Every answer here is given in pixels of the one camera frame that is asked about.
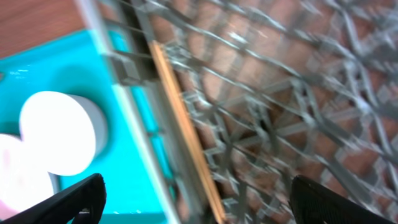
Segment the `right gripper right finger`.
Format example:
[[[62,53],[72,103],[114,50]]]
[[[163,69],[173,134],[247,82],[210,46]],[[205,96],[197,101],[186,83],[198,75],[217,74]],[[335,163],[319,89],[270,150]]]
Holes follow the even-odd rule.
[[[302,175],[292,180],[289,205],[297,224],[393,224]]]

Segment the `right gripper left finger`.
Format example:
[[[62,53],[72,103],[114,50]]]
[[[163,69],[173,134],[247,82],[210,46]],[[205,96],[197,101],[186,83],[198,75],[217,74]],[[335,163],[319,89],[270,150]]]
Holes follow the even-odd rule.
[[[98,224],[106,204],[103,176],[94,173],[2,224]]]

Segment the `white round plate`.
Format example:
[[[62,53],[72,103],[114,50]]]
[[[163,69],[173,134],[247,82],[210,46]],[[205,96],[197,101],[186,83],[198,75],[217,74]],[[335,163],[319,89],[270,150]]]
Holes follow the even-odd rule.
[[[37,162],[19,137],[1,134],[1,220],[59,192],[58,178]]]

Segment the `pink bowl with food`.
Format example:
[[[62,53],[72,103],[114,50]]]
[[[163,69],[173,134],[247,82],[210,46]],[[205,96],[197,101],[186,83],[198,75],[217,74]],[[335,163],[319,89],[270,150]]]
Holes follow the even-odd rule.
[[[108,124],[91,100],[57,91],[37,92],[24,102],[19,129],[27,152],[47,172],[72,176],[102,153]]]

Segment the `grey dishwasher rack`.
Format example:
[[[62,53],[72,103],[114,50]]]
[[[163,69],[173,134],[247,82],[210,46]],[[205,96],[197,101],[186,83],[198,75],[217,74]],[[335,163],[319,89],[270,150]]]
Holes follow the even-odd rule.
[[[396,1],[78,1],[171,220],[217,223],[151,54],[163,45],[226,223],[296,223],[305,176],[397,221]]]

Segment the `teal serving tray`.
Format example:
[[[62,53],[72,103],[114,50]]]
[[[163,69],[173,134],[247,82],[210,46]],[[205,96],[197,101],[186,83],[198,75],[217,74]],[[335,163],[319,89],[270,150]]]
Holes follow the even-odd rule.
[[[103,223],[165,223],[104,58],[86,30],[1,59],[1,217],[91,174]]]

